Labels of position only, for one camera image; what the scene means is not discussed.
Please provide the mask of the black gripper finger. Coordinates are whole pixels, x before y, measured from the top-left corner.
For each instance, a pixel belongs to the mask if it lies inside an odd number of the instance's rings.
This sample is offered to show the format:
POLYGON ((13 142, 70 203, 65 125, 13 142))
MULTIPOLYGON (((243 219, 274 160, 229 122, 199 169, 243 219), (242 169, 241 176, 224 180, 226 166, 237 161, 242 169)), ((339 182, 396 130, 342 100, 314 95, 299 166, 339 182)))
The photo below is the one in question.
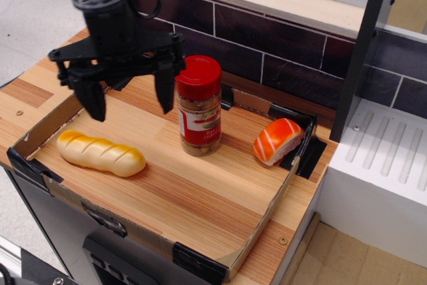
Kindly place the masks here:
POLYGON ((154 73, 155 90, 164 114, 173 109, 175 71, 171 63, 162 63, 154 73))
POLYGON ((106 104, 101 84, 96 81, 74 79, 72 85, 77 99, 89 115, 97 121, 105 121, 106 104))

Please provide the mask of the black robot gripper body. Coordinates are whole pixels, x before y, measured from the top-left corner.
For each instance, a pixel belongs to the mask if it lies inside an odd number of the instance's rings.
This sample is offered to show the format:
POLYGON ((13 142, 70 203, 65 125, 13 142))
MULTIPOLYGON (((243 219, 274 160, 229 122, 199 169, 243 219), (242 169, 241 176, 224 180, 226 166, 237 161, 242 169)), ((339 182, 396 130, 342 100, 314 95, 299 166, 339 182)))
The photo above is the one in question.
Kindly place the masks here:
POLYGON ((175 76, 185 67, 183 36, 144 27, 145 19, 131 0, 72 0, 85 19, 89 36, 52 50, 62 85, 72 81, 104 81, 119 89, 133 77, 150 75, 162 63, 173 65, 175 76))

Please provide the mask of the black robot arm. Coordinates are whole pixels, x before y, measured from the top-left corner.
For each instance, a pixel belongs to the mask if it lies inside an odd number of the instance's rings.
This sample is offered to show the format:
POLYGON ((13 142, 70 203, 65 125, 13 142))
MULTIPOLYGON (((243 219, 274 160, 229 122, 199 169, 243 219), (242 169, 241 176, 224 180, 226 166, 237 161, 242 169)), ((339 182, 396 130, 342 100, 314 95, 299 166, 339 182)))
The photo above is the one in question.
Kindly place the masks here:
POLYGON ((153 75, 157 99, 164 111, 173 108, 174 79, 185 68, 183 36, 152 31, 142 25, 161 9, 157 3, 147 15, 133 0, 72 0, 84 16, 89 36, 52 50, 62 86, 74 91, 97 121, 104 121, 104 87, 122 90, 134 77, 153 75))

